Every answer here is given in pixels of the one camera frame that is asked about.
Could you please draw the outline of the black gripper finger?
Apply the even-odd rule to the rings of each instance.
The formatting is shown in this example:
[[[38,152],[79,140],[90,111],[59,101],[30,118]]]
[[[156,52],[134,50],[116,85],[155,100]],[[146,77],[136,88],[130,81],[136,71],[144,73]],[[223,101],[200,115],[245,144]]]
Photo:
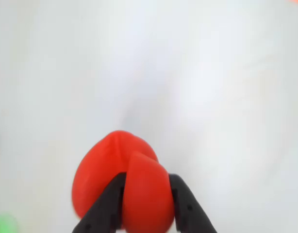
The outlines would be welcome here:
[[[115,233],[122,227],[126,173],[118,173],[75,226],[73,233]]]
[[[217,233],[194,194],[177,174],[169,174],[176,230],[181,233]]]

